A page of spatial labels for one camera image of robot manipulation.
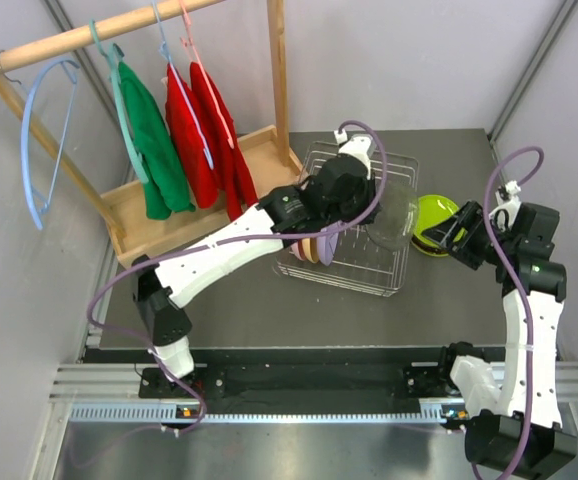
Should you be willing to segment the purple plastic plate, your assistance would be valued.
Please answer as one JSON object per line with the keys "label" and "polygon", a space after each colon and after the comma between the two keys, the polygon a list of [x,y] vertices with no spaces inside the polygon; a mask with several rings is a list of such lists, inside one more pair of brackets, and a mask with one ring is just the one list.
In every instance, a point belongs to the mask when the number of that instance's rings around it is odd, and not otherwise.
{"label": "purple plastic plate", "polygon": [[316,238],[316,249],[319,261],[329,266],[334,259],[338,245],[339,225],[334,224],[323,229],[323,235]]}

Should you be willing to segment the yellow plastic plate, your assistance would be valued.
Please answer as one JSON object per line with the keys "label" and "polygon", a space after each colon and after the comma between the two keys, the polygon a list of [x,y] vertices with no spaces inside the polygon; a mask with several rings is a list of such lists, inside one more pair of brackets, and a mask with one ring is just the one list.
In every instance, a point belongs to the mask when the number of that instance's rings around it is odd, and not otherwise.
{"label": "yellow plastic plate", "polygon": [[305,258],[309,262],[317,264],[319,262],[317,240],[315,238],[304,238],[301,241],[301,245]]}

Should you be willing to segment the pink plastic plate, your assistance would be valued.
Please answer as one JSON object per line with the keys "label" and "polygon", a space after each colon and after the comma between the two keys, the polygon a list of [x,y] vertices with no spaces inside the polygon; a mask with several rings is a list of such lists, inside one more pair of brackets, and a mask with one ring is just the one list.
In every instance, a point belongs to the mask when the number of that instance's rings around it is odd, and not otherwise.
{"label": "pink plastic plate", "polygon": [[301,241],[296,241],[291,245],[292,254],[300,261],[305,260],[305,255],[302,250]]}

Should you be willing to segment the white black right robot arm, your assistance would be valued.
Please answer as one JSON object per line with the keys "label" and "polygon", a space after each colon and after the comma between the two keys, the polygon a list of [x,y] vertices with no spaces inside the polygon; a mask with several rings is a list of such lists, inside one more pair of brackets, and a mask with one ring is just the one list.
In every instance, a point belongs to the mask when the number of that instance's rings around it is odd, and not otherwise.
{"label": "white black right robot arm", "polygon": [[468,342],[441,351],[435,380],[461,394],[469,419],[465,455],[474,466],[523,479],[548,479],[577,455],[564,432],[556,396],[557,330],[567,294],[564,265],[552,261],[558,211],[511,201],[486,215],[469,201],[425,229],[430,240],[476,270],[495,268],[506,319],[503,380],[497,382],[483,349]]}

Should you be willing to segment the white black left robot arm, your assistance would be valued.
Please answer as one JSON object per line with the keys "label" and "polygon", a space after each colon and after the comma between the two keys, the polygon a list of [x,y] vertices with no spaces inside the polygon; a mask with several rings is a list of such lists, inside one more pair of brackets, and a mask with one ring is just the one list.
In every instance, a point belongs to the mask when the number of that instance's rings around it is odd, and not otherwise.
{"label": "white black left robot arm", "polygon": [[276,187],[226,227],[135,275],[133,300],[174,396],[195,387],[185,307],[203,290],[262,256],[343,223],[373,221],[377,185],[369,157],[339,153],[299,184]]}

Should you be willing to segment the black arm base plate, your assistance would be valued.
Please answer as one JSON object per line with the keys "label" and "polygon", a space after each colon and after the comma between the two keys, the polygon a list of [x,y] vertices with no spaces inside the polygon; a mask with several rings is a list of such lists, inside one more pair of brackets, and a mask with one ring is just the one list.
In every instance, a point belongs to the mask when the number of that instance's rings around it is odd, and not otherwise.
{"label": "black arm base plate", "polygon": [[456,397],[435,365],[398,363],[208,364],[182,382],[207,398],[249,391],[378,391],[404,398]]}

